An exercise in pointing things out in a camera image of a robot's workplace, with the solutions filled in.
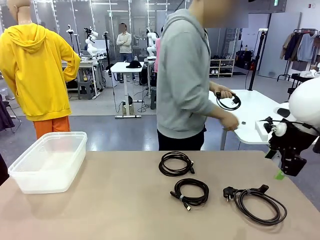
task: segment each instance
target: clothing rack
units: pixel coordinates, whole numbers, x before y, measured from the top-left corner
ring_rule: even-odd
[[[300,33],[306,32],[306,34],[310,34],[311,32],[314,32],[314,34],[316,33],[317,37],[320,37],[319,30],[317,30],[315,28],[297,28],[297,29],[293,30],[294,33],[299,33],[298,31],[300,31]],[[311,64],[310,64],[309,70],[311,69],[311,65],[315,60],[316,53],[317,53],[317,48],[315,47],[314,51],[313,51],[312,60],[311,60]],[[288,71],[289,71],[289,67],[291,65],[291,62],[292,61],[289,61],[289,60],[286,61],[284,74],[281,74],[281,75],[278,76],[277,82],[279,81],[279,77],[281,77],[281,76],[285,77],[285,79],[288,78],[288,81],[290,80],[291,76],[288,74]]]

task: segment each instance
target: clear plastic box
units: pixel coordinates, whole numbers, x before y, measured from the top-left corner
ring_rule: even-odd
[[[10,176],[25,194],[68,190],[86,156],[85,132],[51,132],[32,144],[9,167]]]

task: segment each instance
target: person's hand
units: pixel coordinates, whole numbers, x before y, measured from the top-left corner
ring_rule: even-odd
[[[232,99],[232,94],[235,94],[228,87],[219,84],[213,84],[210,90],[215,96],[217,96],[217,93],[221,93],[221,99]]]
[[[235,115],[231,112],[226,111],[223,117],[220,119],[220,123],[224,126],[228,131],[234,131],[239,126],[239,121]]]

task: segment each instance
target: brown table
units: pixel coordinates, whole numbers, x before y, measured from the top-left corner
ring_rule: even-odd
[[[25,195],[10,178],[0,187],[1,240],[319,240],[320,213],[288,179],[275,180],[274,163],[260,151],[187,152],[196,174],[159,172],[163,152],[87,152],[65,193]],[[170,162],[178,167],[181,162]],[[182,178],[210,188],[208,202],[187,211],[169,192]],[[259,188],[282,202],[287,218],[261,226],[226,202],[223,188]],[[194,196],[196,187],[182,193]],[[257,199],[248,209],[262,218],[272,211]]]

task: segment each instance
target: door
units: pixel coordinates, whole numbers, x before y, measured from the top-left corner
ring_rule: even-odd
[[[300,27],[301,12],[272,13],[259,76],[276,79],[285,73],[287,61],[280,54],[287,37]]]

